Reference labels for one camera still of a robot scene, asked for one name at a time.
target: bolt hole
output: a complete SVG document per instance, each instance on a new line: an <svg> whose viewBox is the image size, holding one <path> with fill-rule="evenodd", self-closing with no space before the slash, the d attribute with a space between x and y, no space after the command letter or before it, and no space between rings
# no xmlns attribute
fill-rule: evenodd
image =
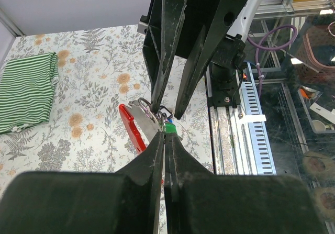
<svg viewBox="0 0 335 234"><path fill-rule="evenodd" d="M225 26L230 27L234 21L234 13L227 12L227 14L224 17L224 24Z"/></svg>

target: black cable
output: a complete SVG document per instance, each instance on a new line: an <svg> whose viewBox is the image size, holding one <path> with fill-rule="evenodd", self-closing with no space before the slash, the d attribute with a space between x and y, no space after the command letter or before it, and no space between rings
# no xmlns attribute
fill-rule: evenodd
<svg viewBox="0 0 335 234"><path fill-rule="evenodd" d="M235 95L236 95L236 92L241 88L242 81L243 81L243 71L241 71L241 80L240 80L239 86L237 87L237 89L235 90L235 92L234 92L234 94L232 95L232 98L231 98L232 108L237 108L237 104L235 102Z"/></svg>

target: glass surface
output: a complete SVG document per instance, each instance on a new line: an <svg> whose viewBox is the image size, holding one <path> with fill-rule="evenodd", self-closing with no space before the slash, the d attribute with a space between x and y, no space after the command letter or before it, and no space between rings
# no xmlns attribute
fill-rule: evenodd
<svg viewBox="0 0 335 234"><path fill-rule="evenodd" d="M328 26L335 14L254 21L250 37L262 36L280 25L294 25L295 42L282 50L260 50L265 79L260 102L278 175L300 177L310 189L330 233L335 228L335 37ZM335 34L335 26L330 30ZM292 37L284 28L264 46L280 46ZM245 48L255 64L255 48ZM253 69L255 80L257 70Z"/></svg>

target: folded cloth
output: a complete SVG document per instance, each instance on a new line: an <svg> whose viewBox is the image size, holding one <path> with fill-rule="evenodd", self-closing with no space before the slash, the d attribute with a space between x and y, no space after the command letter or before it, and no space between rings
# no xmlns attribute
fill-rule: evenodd
<svg viewBox="0 0 335 234"><path fill-rule="evenodd" d="M49 122L57 59L49 52L7 62L0 80L0 133Z"/></svg>

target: gray wall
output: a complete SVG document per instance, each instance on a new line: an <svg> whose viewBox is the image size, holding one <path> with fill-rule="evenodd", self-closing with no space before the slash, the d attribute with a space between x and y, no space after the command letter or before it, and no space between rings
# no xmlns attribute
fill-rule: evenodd
<svg viewBox="0 0 335 234"><path fill-rule="evenodd" d="M0 23L0 69L13 41L14 36Z"/></svg>
<svg viewBox="0 0 335 234"><path fill-rule="evenodd" d="M34 35L137 24L150 1L0 0L0 7L26 35Z"/></svg>

